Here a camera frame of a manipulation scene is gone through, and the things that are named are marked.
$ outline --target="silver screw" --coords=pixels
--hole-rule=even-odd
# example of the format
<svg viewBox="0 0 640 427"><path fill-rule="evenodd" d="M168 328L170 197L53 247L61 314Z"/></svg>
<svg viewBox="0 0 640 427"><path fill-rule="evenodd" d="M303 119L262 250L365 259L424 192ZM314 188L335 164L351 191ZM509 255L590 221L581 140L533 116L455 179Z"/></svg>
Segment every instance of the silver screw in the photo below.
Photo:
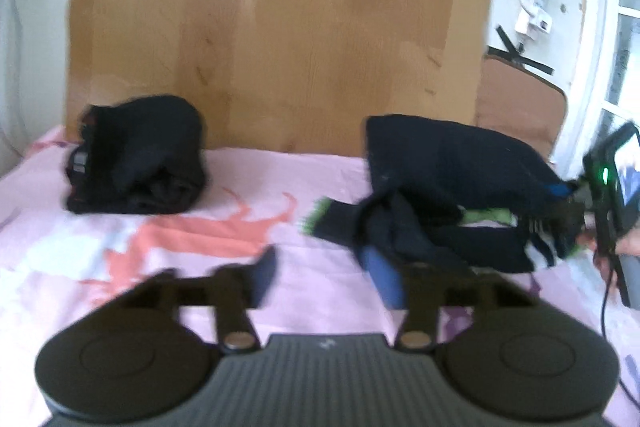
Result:
<svg viewBox="0 0 640 427"><path fill-rule="evenodd" d="M233 331L225 337L225 346L233 351L244 351L255 346L255 337L246 331Z"/></svg>
<svg viewBox="0 0 640 427"><path fill-rule="evenodd" d="M400 344L406 349L425 349L431 345L431 336L424 331L407 331L400 337Z"/></svg>

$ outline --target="black garment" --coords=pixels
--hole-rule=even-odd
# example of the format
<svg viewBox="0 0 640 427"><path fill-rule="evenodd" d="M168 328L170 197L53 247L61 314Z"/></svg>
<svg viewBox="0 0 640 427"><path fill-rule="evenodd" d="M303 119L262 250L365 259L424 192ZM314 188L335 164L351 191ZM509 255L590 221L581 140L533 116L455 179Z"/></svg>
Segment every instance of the black garment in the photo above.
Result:
<svg viewBox="0 0 640 427"><path fill-rule="evenodd" d="M178 96L91 106L81 136L66 165L66 207L76 214L175 214L206 184L200 115Z"/></svg>
<svg viewBox="0 0 640 427"><path fill-rule="evenodd" d="M501 133L416 116L366 123L373 193L356 205L333 202L312 233L354 250L366 246L401 263L442 269L533 270L524 248L529 226L562 197L562 181L529 145ZM508 208L522 219L507 229L465 228L462 210ZM564 245L556 241L556 247ZM539 247L539 237L534 241ZM543 251L550 264L550 250Z"/></svg>

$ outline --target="bed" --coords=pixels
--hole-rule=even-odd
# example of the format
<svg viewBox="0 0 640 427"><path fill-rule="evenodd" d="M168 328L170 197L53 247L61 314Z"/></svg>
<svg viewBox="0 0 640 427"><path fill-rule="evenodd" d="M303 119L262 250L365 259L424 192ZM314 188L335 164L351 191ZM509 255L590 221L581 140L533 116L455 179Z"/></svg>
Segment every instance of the bed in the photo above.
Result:
<svg viewBox="0 0 640 427"><path fill-rule="evenodd" d="M66 129L34 143L0 180L0 425L49 416L33 377L43 343L148 275L206 274L275 245L278 271L261 309L271 333L395 336L388 311L344 248L303 235L321 197L370 191L362 119L401 112L471 123L488 0L71 0ZM87 104L170 92L207 124L210 183L178 216L76 216L63 166ZM513 280L598 328L604 283L590 254ZM609 337L640 393L640 318L614 296ZM212 337L209 317L181 321ZM444 310L440 338L469 324ZM616 425L640 416L618 390Z"/></svg>

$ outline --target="ribbed gray surface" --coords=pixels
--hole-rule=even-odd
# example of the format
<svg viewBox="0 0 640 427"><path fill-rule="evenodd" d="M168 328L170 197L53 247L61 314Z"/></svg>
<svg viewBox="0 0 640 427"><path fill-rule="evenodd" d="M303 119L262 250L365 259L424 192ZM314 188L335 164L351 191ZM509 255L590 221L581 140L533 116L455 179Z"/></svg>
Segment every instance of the ribbed gray surface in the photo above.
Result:
<svg viewBox="0 0 640 427"><path fill-rule="evenodd" d="M85 425L54 418L47 427ZM467 403L440 376L433 360L393 351L382 335L273 335L259 353L224 359L188 402L130 427L340 425L530 424L506 421ZM607 425L595 417L562 423L562 427Z"/></svg>

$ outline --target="black cable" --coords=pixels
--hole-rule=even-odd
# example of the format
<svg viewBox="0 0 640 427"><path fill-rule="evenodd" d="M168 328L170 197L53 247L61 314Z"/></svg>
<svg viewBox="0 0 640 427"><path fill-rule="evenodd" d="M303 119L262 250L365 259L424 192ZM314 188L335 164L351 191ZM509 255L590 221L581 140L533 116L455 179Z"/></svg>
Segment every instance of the black cable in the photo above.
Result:
<svg viewBox="0 0 640 427"><path fill-rule="evenodd" d="M607 340L607 328L605 326L605 321L604 321L604 312L605 312L605 309L607 308L607 301L609 300L609 289L611 288L611 283L613 282L613 271L614 271L613 262L610 257L608 257L608 259L609 259L609 278L607 280L607 287L604 290L604 299L602 300L602 309L600 311L600 329L602 330L602 338L605 340ZM638 400L636 400L635 397L631 394L631 391L629 391L625 383L622 381L622 377L618 379L618 383L622 388L622 391L626 394L626 397L629 399L629 401L634 406L636 406L636 409L638 409L638 411L640 412L640 402L638 402Z"/></svg>

